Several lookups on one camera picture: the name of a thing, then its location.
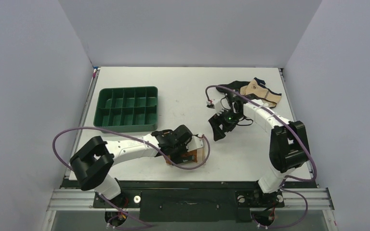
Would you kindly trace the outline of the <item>brown underwear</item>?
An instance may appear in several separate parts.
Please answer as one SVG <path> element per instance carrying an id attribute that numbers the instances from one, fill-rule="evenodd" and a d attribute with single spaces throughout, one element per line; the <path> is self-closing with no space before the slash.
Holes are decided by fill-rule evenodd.
<path id="1" fill-rule="evenodd" d="M 169 155 L 168 158 L 178 165 L 188 163 L 200 164 L 206 159 L 206 154 L 205 151 L 201 148 L 189 151 L 176 157 L 171 157 Z"/>

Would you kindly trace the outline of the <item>beige underwear with dark trim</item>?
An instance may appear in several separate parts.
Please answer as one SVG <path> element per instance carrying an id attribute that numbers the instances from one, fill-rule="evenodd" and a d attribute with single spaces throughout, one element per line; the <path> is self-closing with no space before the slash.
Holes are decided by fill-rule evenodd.
<path id="1" fill-rule="evenodd" d="M 250 100 L 261 100 L 268 107 L 275 108 L 281 100 L 281 93 L 275 93 L 265 86 L 265 81 L 254 78 L 248 84 L 240 88 L 241 95 L 244 95 Z"/>

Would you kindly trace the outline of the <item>green compartment tray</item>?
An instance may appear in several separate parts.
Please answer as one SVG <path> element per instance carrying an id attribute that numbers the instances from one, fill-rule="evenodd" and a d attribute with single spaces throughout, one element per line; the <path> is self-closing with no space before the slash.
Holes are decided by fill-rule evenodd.
<path id="1" fill-rule="evenodd" d="M 155 86 L 102 89 L 93 125 L 121 133 L 154 131 L 158 128 L 158 96 Z"/>

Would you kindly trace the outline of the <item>black patterned underwear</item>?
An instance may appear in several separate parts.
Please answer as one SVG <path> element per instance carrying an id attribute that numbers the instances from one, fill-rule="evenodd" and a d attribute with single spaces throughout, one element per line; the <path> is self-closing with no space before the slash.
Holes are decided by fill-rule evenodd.
<path id="1" fill-rule="evenodd" d="M 228 83 L 228 84 L 220 84 L 220 86 L 231 89 L 233 91 L 237 91 L 240 94 L 242 94 L 241 88 L 248 86 L 249 83 L 250 83 L 249 81 L 237 81 L 237 80 L 235 80 L 235 81 L 233 81 L 231 83 Z M 219 88 L 219 87 L 216 87 L 216 90 L 219 91 L 220 93 L 224 93 L 224 94 L 229 93 L 228 90 L 223 89 L 223 88 Z"/>

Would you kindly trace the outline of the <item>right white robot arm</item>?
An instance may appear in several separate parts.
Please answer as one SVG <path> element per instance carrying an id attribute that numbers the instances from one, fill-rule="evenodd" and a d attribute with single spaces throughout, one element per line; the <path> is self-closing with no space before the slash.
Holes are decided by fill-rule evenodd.
<path id="1" fill-rule="evenodd" d="M 310 157 L 305 126 L 300 121 L 290 121 L 278 115 L 258 100 L 236 93 L 227 97 L 228 107 L 224 107 L 220 100 L 207 100 L 207 107 L 215 110 L 208 120 L 213 139 L 225 138 L 242 119 L 252 121 L 269 134 L 270 169 L 255 182 L 252 198 L 258 205 L 279 201 L 278 192 L 285 179 L 291 178 L 291 173 L 307 161 L 314 162 Z"/>

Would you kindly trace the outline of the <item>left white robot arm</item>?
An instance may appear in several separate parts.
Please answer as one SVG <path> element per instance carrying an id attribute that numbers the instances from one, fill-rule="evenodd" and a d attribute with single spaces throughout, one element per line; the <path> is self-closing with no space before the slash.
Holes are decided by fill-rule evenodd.
<path id="1" fill-rule="evenodd" d="M 185 125 L 180 125 L 175 130 L 153 131 L 133 140 L 105 141 L 101 136 L 95 136 L 69 162 L 82 191 L 97 190 L 111 206 L 118 207 L 124 202 L 124 193 L 109 174 L 114 165 L 161 155 L 178 165 L 196 161 L 198 149 L 203 146 L 201 138 L 194 136 Z"/>

